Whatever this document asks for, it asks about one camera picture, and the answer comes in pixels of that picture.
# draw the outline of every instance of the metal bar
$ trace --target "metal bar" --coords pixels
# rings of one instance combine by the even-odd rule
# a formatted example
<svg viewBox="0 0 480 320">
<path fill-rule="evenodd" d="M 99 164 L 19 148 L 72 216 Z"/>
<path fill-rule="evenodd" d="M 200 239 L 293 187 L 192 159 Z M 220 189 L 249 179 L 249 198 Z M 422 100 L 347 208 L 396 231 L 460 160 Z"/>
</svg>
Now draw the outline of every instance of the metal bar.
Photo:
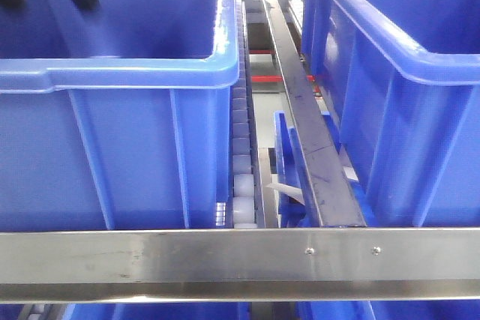
<svg viewBox="0 0 480 320">
<path fill-rule="evenodd" d="M 0 302 L 480 298 L 480 228 L 0 233 Z"/>
<path fill-rule="evenodd" d="M 278 228 L 277 210 L 275 204 L 275 193 L 267 187 L 272 183 L 270 173 L 270 156 L 268 148 L 258 149 L 260 189 L 262 189 L 261 208 L 257 209 L 257 222 L 260 228 Z"/>
<path fill-rule="evenodd" d="M 320 226 L 365 226 L 327 125 L 293 43 L 278 0 L 263 0 L 275 55 L 307 167 L 311 198 Z"/>
</svg>

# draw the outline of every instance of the blue plastic piece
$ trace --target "blue plastic piece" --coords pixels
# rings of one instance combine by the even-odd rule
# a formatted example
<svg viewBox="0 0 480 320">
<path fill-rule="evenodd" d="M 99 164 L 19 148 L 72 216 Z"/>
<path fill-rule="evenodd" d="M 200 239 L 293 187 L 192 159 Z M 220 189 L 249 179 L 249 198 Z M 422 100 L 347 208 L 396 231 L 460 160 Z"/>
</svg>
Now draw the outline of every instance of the blue plastic piece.
<svg viewBox="0 0 480 320">
<path fill-rule="evenodd" d="M 480 0 L 305 0 L 302 51 L 382 226 L 478 226 Z"/>
<path fill-rule="evenodd" d="M 26 1 L 0 9 L 0 231 L 215 227 L 235 0 Z"/>
<path fill-rule="evenodd" d="M 248 320 L 246 303 L 71 304 L 61 320 Z"/>
<path fill-rule="evenodd" d="M 16 320 L 23 305 L 0 305 L 0 320 Z"/>
<path fill-rule="evenodd" d="M 287 121 L 283 112 L 274 114 L 275 124 L 275 158 L 277 160 L 278 182 L 292 187 L 300 187 L 299 177 L 295 165 L 290 136 L 288 134 Z M 300 220 L 305 217 L 305 206 L 297 203 L 284 194 L 279 194 L 278 213 L 281 215 L 281 228 L 295 228 Z"/>
</svg>

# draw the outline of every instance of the screw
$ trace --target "screw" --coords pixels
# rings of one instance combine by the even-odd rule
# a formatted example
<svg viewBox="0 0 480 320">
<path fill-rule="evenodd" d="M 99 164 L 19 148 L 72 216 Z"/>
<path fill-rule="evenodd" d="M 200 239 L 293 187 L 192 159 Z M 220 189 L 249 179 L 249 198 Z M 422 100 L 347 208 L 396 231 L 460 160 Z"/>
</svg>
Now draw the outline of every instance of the screw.
<svg viewBox="0 0 480 320">
<path fill-rule="evenodd" d="M 372 247 L 372 254 L 377 256 L 377 255 L 380 255 L 380 253 L 382 252 L 382 248 L 381 247 Z"/>
</svg>

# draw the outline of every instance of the white roller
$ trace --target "white roller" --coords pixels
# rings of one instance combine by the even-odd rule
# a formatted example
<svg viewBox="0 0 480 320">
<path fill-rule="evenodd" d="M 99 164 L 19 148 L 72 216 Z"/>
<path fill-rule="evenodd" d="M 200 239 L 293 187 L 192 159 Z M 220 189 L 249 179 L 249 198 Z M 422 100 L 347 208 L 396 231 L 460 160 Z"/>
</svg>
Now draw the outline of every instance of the white roller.
<svg viewBox="0 0 480 320">
<path fill-rule="evenodd" d="M 256 229 L 258 225 L 255 223 L 239 223 L 233 226 L 234 229 Z"/>
<path fill-rule="evenodd" d="M 232 170 L 233 174 L 251 174 L 252 173 L 252 158 L 250 155 L 233 155 Z"/>
<path fill-rule="evenodd" d="M 251 196 L 233 198 L 233 223 L 255 223 L 255 201 Z"/>
<path fill-rule="evenodd" d="M 237 174 L 233 176 L 234 196 L 254 196 L 254 177 L 252 174 Z"/>
<path fill-rule="evenodd" d="M 249 138 L 233 138 L 232 152 L 233 152 L 233 155 L 250 155 L 250 139 Z"/>
</svg>

